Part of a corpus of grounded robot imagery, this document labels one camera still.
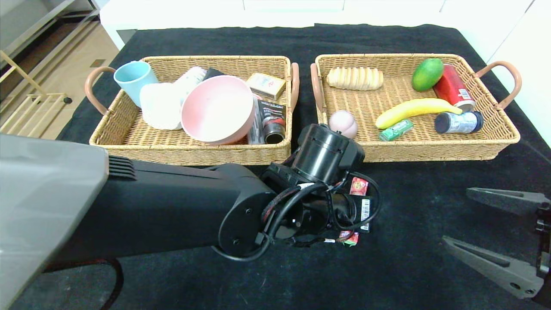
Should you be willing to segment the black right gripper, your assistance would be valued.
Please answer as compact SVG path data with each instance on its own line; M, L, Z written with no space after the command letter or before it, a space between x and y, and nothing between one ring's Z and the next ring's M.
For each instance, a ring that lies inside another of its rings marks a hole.
M445 249L516 298L532 298L534 302L549 309L551 307L551 210L549 198L543 193L489 188L467 188L466 195L475 202L518 216L537 215L535 232L539 234L539 253L536 259L536 268L528 262L448 236L443 236Z

